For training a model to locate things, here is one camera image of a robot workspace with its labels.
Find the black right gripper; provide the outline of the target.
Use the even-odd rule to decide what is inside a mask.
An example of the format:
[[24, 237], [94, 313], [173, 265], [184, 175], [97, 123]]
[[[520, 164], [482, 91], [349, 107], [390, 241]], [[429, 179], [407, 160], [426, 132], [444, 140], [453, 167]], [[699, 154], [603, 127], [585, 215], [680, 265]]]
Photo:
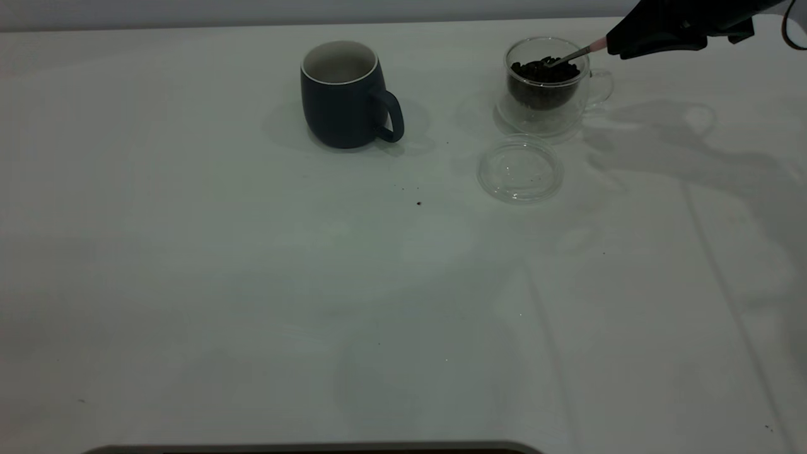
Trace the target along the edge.
[[737, 44], [755, 35], [753, 17], [781, 1], [640, 1], [607, 34], [609, 55], [628, 60], [678, 50], [699, 51], [707, 37]]

